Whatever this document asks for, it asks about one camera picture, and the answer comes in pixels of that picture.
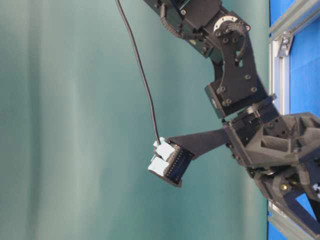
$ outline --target screw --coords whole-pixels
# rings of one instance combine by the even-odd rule
[[[280,186],[280,189],[281,189],[282,191],[287,191],[287,190],[288,190],[288,186],[285,185],[285,184],[282,184],[282,185]]]
[[[224,44],[227,44],[227,43],[229,42],[229,39],[228,39],[227,37],[225,37],[225,38],[222,40],[222,42],[223,42]]]
[[[215,32],[215,36],[218,37],[218,38],[221,37],[221,32],[220,31],[216,31]]]
[[[224,93],[226,91],[226,87],[225,86],[221,86],[216,90],[217,94],[221,94]]]
[[[225,100],[225,101],[222,102],[222,105],[223,105],[224,107],[227,107],[227,106],[229,106],[231,103],[232,103],[231,99],[228,98],[227,100]]]

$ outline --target bolt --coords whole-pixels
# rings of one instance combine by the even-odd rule
[[[288,44],[289,43],[289,39],[288,38],[284,38],[282,43],[283,44]]]
[[[280,189],[281,189],[282,191],[287,191],[287,190],[288,190],[288,186],[285,185],[285,184],[282,184],[282,185],[280,186]]]
[[[220,31],[216,31],[215,32],[215,36],[218,37],[218,38],[221,37],[221,32]]]
[[[226,104],[230,105],[232,103],[231,99],[228,98],[227,100],[225,100]]]
[[[225,38],[222,40],[222,42],[223,42],[224,44],[227,44],[227,43],[229,42],[229,39],[228,39],[227,37],[225,37]]]
[[[221,86],[216,90],[217,94],[221,94],[224,93],[226,91],[226,87],[225,86]]]

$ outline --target metal frame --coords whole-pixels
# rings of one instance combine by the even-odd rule
[[[269,93],[283,115],[290,113],[290,49],[294,36],[320,16],[320,0],[296,0],[271,26],[269,41]],[[312,240],[298,225],[269,202],[271,222],[289,240]]]

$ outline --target wire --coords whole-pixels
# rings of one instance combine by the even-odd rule
[[[139,55],[139,52],[138,52],[136,40],[135,40],[134,34],[132,33],[131,27],[130,27],[130,25],[128,23],[128,20],[126,18],[124,10],[123,10],[123,8],[121,6],[120,0],[115,0],[115,3],[116,3],[116,5],[117,5],[117,7],[119,9],[119,12],[121,14],[122,20],[123,20],[123,22],[124,22],[124,24],[126,26],[126,29],[127,29],[128,33],[129,33],[129,37],[130,37],[130,40],[131,40],[131,43],[132,43],[132,46],[133,46],[133,51],[134,51],[134,54],[135,54],[135,58],[136,58],[136,61],[137,61],[137,64],[138,64],[138,67],[139,67],[139,70],[140,70],[140,74],[141,74],[141,77],[142,77],[142,80],[143,80],[144,88],[145,88],[146,95],[148,97],[148,101],[149,101],[149,105],[150,105],[151,118],[152,118],[152,124],[153,124],[153,130],[154,130],[154,134],[155,134],[155,139],[156,139],[158,145],[160,145],[161,143],[160,143],[160,138],[159,138],[159,133],[158,133],[158,127],[157,127],[154,103],[153,103],[153,100],[152,100],[152,97],[151,97],[151,93],[150,93],[149,85],[148,85],[147,78],[146,78],[146,75],[145,75],[145,71],[144,71],[144,68],[142,66],[142,62],[141,62],[140,55]]]
[[[236,62],[240,62],[240,60],[244,57],[246,50],[247,50],[247,47],[248,47],[248,43],[249,43],[248,31],[247,31],[243,22],[231,23],[228,25],[227,30],[229,32],[236,31],[241,36],[244,37],[241,50],[240,50],[239,54],[237,55],[237,57],[235,58]]]
[[[181,32],[177,31],[171,24],[167,21],[167,6],[162,4],[160,7],[160,20],[163,26],[171,33],[173,36],[183,39],[183,40],[195,40],[201,39],[203,37],[202,33],[191,33],[191,32]]]

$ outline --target circular flange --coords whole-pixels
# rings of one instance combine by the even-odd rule
[[[230,21],[235,23],[237,20],[238,18],[235,16],[229,16],[229,15],[223,16],[218,21],[216,21],[213,31],[215,32],[216,30],[218,30],[221,24],[223,24],[224,22]]]

